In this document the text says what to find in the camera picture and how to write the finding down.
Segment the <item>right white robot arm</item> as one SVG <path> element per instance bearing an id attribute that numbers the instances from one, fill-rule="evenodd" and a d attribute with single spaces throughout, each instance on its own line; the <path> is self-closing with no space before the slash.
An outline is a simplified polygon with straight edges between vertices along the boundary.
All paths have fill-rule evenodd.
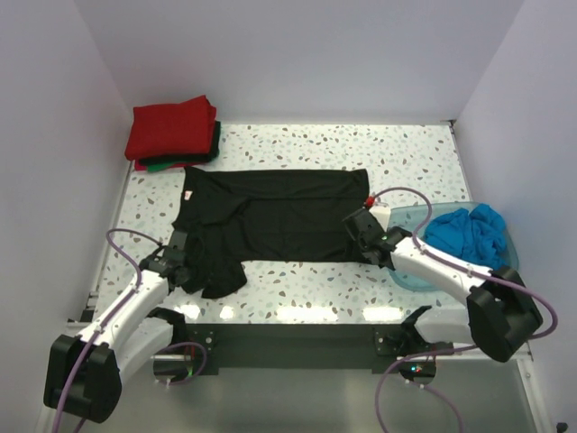
<path id="1" fill-rule="evenodd" d="M 417 277 L 460 303 L 452 309 L 423 307 L 405 320 L 404 348 L 420 355 L 431 345 L 475 345 L 494 361 L 506 362 L 541 327 L 533 299 L 508 266 L 498 270 L 467 263 L 419 242 L 406 229 L 391 226 L 384 210 L 362 207 L 343 223 L 365 259 L 380 268 Z"/>

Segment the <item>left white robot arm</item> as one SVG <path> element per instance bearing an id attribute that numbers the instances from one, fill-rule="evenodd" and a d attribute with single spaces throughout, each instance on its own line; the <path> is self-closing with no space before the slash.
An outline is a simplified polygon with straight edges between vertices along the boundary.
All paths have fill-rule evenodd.
<path id="1" fill-rule="evenodd" d="M 192 276 L 186 242 L 186 234 L 175 231 L 140 262 L 128 257 L 135 275 L 121 294 L 75 335 L 61 335 L 52 343 L 43 394 L 44 405 L 56 411 L 52 431 L 59 431 L 64 414 L 82 422 L 107 420 L 125 383 L 156 354 L 191 352 L 191 372 L 165 380 L 168 387 L 203 372 L 208 349 L 190 339 L 183 314 L 161 306 Z"/>

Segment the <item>black t shirt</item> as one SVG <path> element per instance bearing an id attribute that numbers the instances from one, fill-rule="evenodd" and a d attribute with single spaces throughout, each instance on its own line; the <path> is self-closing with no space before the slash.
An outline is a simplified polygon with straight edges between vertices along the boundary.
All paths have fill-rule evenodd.
<path id="1" fill-rule="evenodd" d="M 175 231 L 187 236 L 182 289 L 220 299 L 247 261 L 361 263 L 343 220 L 369 196 L 366 170 L 185 169 Z"/>

